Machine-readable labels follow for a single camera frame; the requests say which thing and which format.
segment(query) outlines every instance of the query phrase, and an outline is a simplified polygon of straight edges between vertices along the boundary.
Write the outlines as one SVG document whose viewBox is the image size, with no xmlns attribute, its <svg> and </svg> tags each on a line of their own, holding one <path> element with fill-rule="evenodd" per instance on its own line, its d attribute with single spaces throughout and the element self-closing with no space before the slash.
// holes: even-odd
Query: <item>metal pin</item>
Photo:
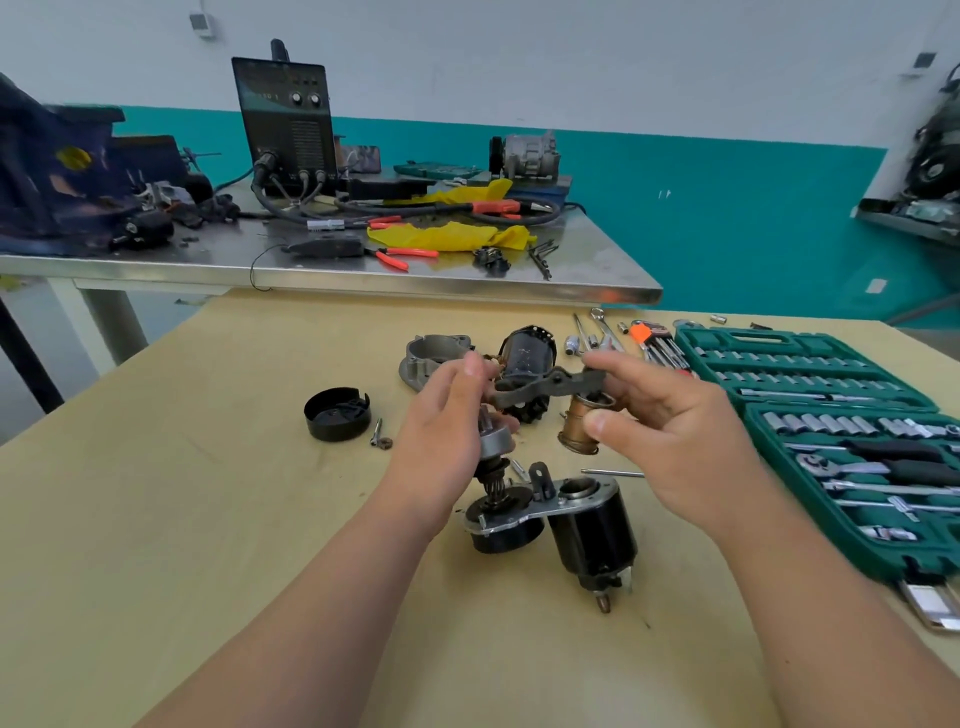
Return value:
<svg viewBox="0 0 960 728">
<path fill-rule="evenodd" d="M 612 475 L 613 477 L 646 477 L 638 471 L 603 471 L 592 468 L 583 468 L 580 470 L 584 475 Z"/>
</svg>

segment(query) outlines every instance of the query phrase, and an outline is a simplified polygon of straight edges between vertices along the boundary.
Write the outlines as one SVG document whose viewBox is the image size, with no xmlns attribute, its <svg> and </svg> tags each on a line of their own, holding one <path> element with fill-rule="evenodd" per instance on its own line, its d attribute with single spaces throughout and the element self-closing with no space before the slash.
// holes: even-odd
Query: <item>metal bracket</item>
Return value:
<svg viewBox="0 0 960 728">
<path fill-rule="evenodd" d="M 497 409 L 506 409 L 537 397 L 588 395 L 603 388 L 606 376 L 607 373 L 600 369 L 584 369 L 572 375 L 563 367 L 554 367 L 536 381 L 508 392 L 496 392 L 488 398 L 488 402 Z"/>
</svg>

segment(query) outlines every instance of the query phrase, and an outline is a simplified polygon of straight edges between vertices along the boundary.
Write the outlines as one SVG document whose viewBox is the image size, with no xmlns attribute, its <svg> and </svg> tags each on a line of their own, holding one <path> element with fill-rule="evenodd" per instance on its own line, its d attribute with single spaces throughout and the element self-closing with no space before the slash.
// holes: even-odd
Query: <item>white wall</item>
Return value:
<svg viewBox="0 0 960 728">
<path fill-rule="evenodd" d="M 45 101 L 236 109 L 229 58 L 279 36 L 337 115 L 888 146 L 922 86 L 899 72 L 960 60 L 928 47 L 955 0 L 206 0 L 214 42 L 199 2 L 4 0 L 0 70 Z"/>
</svg>

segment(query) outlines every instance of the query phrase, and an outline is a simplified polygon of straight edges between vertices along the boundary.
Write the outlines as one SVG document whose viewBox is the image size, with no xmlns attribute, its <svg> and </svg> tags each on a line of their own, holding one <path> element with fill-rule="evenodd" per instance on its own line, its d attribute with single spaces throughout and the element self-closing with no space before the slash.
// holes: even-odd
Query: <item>yellow cloth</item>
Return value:
<svg viewBox="0 0 960 728">
<path fill-rule="evenodd" d="M 493 180 L 486 187 L 463 185 L 445 189 L 440 192 L 431 192 L 429 195 L 415 197 L 413 202 L 460 205 L 462 203 L 477 203 L 485 200 L 502 200 L 507 196 L 507 191 L 512 184 L 512 180 Z"/>
<path fill-rule="evenodd" d="M 537 240 L 522 225 L 498 230 L 493 225 L 464 225 L 450 222 L 439 228 L 415 228 L 393 225 L 382 231 L 367 231 L 370 240 L 388 248 L 422 248 L 427 251 L 475 251 L 485 245 L 522 251 L 528 242 Z"/>
</svg>

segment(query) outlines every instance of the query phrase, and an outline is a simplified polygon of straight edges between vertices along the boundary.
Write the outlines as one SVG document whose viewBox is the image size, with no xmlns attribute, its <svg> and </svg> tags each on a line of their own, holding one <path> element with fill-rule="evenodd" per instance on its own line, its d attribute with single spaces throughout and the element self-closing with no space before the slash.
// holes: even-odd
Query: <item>black cable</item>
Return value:
<svg viewBox="0 0 960 728">
<path fill-rule="evenodd" d="M 220 190 L 226 189 L 227 187 L 231 186 L 232 184 L 237 184 L 238 182 L 240 182 L 240 181 L 242 181 L 242 180 L 245 180 L 245 179 L 246 179 L 247 177 L 249 177 L 251 174 L 253 174 L 253 168 L 252 168 L 252 167 L 251 167 L 250 169 L 248 169 L 246 172 L 244 172 L 242 175 L 240 175 L 240 177 L 236 177 L 236 178 L 234 178 L 234 179 L 232 179 L 232 180 L 229 180 L 228 182 L 223 182 L 223 183 L 221 183 L 221 184 L 218 184 L 216 187 L 213 188 L 213 194 L 217 194 Z"/>
<path fill-rule="evenodd" d="M 258 288 L 256 283 L 253 282 L 253 266 L 256 265 L 256 261 L 263 257 L 265 254 L 269 253 L 274 248 L 282 248 L 286 243 L 275 243 L 275 245 L 270 246 L 269 248 L 264 249 L 263 253 L 258 255 L 253 259 L 253 262 L 250 264 L 250 285 L 253 286 L 254 290 L 260 291 L 260 293 L 266 293 L 267 291 L 274 290 L 273 286 L 267 286 L 266 288 Z"/>
</svg>

